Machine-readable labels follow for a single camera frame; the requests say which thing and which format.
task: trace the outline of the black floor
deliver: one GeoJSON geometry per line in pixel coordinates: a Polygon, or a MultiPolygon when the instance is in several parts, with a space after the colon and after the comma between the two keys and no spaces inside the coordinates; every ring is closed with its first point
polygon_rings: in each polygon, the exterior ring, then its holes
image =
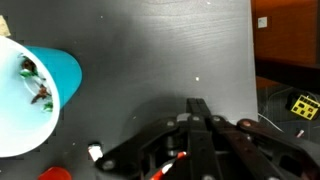
{"type": "MultiPolygon", "coordinates": [[[[302,138],[320,144],[320,119],[317,118],[316,120],[308,121],[285,109],[288,95],[297,90],[298,89],[285,85],[277,85],[257,90],[258,111],[261,115],[274,122],[286,134],[294,136],[299,130],[304,130],[302,138]]],[[[267,126],[272,127],[272,125],[263,118],[259,117],[259,120],[267,126]]]]}

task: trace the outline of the blue cup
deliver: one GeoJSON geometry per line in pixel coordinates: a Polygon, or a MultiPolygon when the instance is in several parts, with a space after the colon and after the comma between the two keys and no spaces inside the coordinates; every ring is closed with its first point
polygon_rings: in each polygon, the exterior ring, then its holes
{"type": "Polygon", "coordinates": [[[62,108],[78,89],[82,80],[82,71],[77,60],[70,54],[56,49],[25,46],[48,69],[60,99],[62,108]]]}
{"type": "Polygon", "coordinates": [[[70,54],[24,47],[0,36],[0,158],[23,154],[43,143],[81,80],[81,68],[70,54]],[[36,71],[25,68],[27,61],[34,63],[36,71]],[[41,87],[46,87],[48,96],[33,102],[41,87]]]}

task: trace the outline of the orange wall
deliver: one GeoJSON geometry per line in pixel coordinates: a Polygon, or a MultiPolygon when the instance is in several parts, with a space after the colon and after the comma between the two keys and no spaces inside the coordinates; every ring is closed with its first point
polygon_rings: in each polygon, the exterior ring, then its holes
{"type": "Polygon", "coordinates": [[[316,61],[316,0],[252,0],[255,56],[316,61]],[[257,28],[267,16],[269,26],[257,28]]]}

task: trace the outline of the screw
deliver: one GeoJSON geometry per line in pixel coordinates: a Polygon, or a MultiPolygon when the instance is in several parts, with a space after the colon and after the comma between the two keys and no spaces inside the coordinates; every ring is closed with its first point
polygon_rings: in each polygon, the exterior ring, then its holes
{"type": "Polygon", "coordinates": [[[194,121],[199,121],[200,120],[200,118],[198,117],[198,116],[193,116],[193,118],[192,118],[194,121]]]}
{"type": "Polygon", "coordinates": [[[167,122],[167,126],[174,126],[174,122],[168,121],[168,122],[167,122]]]}
{"type": "Polygon", "coordinates": [[[174,151],[174,150],[168,151],[168,155],[169,155],[170,157],[176,157],[177,154],[178,154],[177,151],[174,151]]]}
{"type": "Polygon", "coordinates": [[[252,137],[248,134],[247,135],[247,139],[249,140],[249,141],[252,141],[252,137]]]}
{"type": "Polygon", "coordinates": [[[279,178],[276,178],[276,177],[273,177],[273,176],[271,176],[271,177],[268,177],[268,179],[267,180],[280,180],[279,178]]]}
{"type": "Polygon", "coordinates": [[[202,180],[215,180],[215,178],[213,176],[210,176],[210,175],[204,175],[202,180]]]}
{"type": "Polygon", "coordinates": [[[102,165],[102,169],[105,171],[109,171],[111,169],[113,169],[115,166],[115,163],[112,160],[106,161],[103,163],[102,165]]]}
{"type": "Polygon", "coordinates": [[[242,124],[247,127],[251,126],[251,123],[249,121],[243,121],[242,124]]]}
{"type": "Polygon", "coordinates": [[[220,121],[220,117],[214,116],[214,117],[213,117],[213,120],[219,122],[219,121],[220,121]]]}

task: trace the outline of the cable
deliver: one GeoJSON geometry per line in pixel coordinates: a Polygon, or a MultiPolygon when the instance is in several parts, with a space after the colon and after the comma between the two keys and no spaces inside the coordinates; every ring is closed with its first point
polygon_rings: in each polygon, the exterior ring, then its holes
{"type": "Polygon", "coordinates": [[[281,93],[283,93],[283,92],[286,92],[286,91],[288,91],[288,90],[290,90],[290,89],[292,89],[292,88],[293,88],[293,87],[289,87],[289,88],[286,88],[286,89],[283,89],[283,90],[281,90],[281,91],[278,91],[278,92],[275,92],[275,93],[271,94],[271,95],[268,97],[268,101],[269,101],[273,96],[278,95],[278,94],[281,94],[281,93]]]}
{"type": "Polygon", "coordinates": [[[307,91],[307,93],[308,93],[310,96],[312,96],[317,102],[319,102],[319,101],[318,101],[318,98],[317,98],[317,96],[316,96],[315,94],[313,94],[313,93],[311,93],[311,92],[308,92],[308,91],[307,91]]]}
{"type": "Polygon", "coordinates": [[[275,125],[270,119],[266,118],[264,115],[258,113],[258,116],[262,117],[263,119],[267,120],[271,125],[273,125],[276,129],[283,132],[277,125],[275,125]]]}

